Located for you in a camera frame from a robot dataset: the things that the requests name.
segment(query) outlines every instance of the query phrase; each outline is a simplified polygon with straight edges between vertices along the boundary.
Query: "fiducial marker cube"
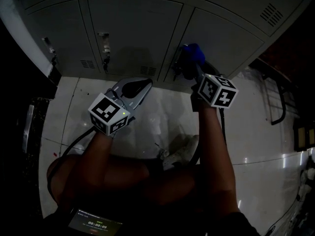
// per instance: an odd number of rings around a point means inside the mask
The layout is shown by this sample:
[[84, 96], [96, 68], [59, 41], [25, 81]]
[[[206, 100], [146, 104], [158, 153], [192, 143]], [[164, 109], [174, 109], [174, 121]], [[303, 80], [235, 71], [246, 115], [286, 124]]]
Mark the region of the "fiducial marker cube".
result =
[[204, 74], [198, 94], [211, 106], [230, 108], [238, 90], [231, 80]]
[[89, 107], [92, 123], [104, 134], [110, 135], [128, 124], [130, 113], [100, 93]]

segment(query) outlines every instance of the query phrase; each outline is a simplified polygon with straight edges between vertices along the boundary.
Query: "person's right arm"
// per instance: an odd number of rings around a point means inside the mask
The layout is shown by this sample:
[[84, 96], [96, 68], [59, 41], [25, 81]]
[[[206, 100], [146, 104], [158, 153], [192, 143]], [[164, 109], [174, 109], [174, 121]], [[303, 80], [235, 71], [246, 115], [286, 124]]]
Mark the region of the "person's right arm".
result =
[[224, 142], [217, 109], [206, 102], [199, 106], [200, 164], [205, 178], [206, 208], [216, 219], [239, 212], [235, 176]]

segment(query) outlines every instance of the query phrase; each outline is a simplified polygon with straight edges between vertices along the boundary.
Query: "ventilation slot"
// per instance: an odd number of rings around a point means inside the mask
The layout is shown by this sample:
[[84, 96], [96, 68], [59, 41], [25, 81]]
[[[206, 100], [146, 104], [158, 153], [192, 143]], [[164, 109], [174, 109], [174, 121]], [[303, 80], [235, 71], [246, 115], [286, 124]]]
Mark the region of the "ventilation slot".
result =
[[281, 20], [283, 15], [270, 3], [260, 14], [260, 17], [274, 27]]
[[140, 74], [155, 76], [157, 69], [153, 67], [142, 66], [140, 68]]
[[84, 68], [95, 68], [93, 61], [91, 60], [80, 60], [80, 62]]

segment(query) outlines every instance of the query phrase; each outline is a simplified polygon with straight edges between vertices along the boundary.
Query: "black sleeve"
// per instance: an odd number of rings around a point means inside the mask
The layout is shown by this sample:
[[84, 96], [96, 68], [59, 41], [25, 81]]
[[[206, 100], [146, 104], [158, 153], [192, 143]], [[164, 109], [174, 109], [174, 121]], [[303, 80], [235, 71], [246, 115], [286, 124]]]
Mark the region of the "black sleeve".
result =
[[221, 219], [216, 225], [220, 235], [259, 236], [254, 227], [250, 225], [244, 214], [234, 212]]

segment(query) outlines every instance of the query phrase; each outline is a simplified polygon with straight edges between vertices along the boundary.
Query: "phone screen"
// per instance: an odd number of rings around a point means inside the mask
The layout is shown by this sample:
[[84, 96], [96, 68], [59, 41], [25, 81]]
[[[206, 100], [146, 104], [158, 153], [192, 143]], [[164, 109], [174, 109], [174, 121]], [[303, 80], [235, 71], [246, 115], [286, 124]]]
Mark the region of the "phone screen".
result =
[[122, 225], [120, 222], [78, 209], [68, 226], [87, 234], [113, 236]]

